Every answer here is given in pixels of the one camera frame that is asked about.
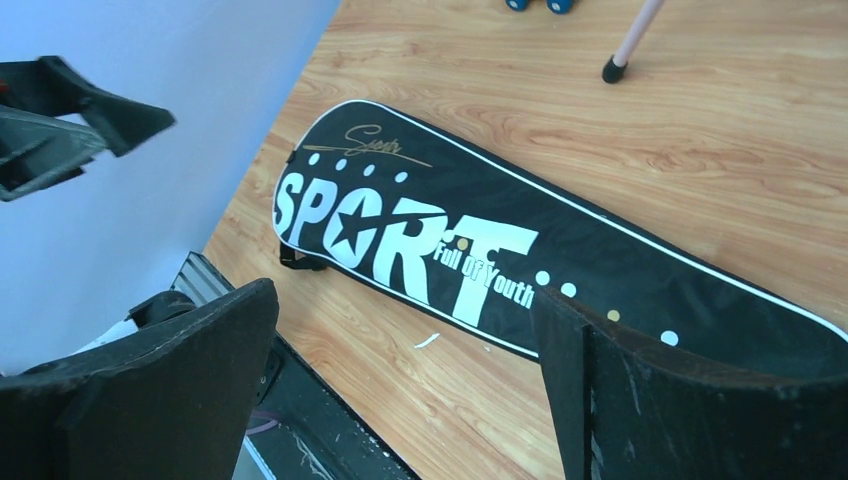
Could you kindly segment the pink music stand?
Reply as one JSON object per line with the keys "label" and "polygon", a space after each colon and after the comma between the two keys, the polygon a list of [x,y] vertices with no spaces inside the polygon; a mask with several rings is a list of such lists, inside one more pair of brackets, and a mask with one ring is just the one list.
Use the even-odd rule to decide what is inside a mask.
{"label": "pink music stand", "polygon": [[616,84],[623,79],[631,57],[665,3],[665,0],[644,1],[618,49],[602,69],[605,83]]}

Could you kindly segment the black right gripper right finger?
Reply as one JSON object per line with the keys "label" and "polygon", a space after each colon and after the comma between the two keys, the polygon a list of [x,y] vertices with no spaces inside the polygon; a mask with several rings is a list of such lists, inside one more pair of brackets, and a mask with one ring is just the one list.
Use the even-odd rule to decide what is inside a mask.
{"label": "black right gripper right finger", "polygon": [[843,479],[847,377],[772,375],[611,322],[553,289],[530,320],[569,479]]}

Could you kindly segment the black table edge strip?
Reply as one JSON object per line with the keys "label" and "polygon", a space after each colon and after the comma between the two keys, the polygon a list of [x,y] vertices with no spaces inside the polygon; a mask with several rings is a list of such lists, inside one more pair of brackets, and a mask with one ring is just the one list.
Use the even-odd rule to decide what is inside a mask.
{"label": "black table edge strip", "polygon": [[277,335],[242,443],[244,479],[417,479],[419,475]]}

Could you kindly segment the white paper scrap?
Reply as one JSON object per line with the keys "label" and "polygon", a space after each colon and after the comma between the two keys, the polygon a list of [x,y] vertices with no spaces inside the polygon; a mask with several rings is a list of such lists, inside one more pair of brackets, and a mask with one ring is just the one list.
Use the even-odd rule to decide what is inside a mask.
{"label": "white paper scrap", "polygon": [[422,349],[430,345],[433,341],[440,337],[440,333],[431,334],[426,340],[414,345],[414,349]]}

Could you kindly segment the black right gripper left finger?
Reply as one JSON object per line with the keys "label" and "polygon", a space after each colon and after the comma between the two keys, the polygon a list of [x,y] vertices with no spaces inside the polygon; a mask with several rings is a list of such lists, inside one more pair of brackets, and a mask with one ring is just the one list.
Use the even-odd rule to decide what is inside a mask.
{"label": "black right gripper left finger", "polygon": [[228,479],[279,302],[254,280],[1,381],[5,479]]}

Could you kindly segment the black racket cover bag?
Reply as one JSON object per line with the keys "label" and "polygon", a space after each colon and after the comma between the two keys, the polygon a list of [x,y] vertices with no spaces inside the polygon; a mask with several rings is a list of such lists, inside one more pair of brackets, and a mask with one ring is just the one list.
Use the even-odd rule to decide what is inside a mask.
{"label": "black racket cover bag", "polygon": [[674,347],[790,378],[841,375],[830,321],[448,131],[349,100],[293,148],[272,196],[283,252],[515,354],[552,290]]}

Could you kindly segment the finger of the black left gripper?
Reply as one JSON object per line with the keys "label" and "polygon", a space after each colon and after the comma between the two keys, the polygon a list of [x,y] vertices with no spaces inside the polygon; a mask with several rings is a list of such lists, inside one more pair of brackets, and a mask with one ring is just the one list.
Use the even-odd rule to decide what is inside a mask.
{"label": "finger of the black left gripper", "polygon": [[165,108],[95,86],[60,56],[3,62],[1,104],[51,118],[79,114],[116,156],[129,153],[176,123]]}
{"label": "finger of the black left gripper", "polygon": [[93,128],[3,106],[1,200],[11,202],[81,175],[105,150]]}

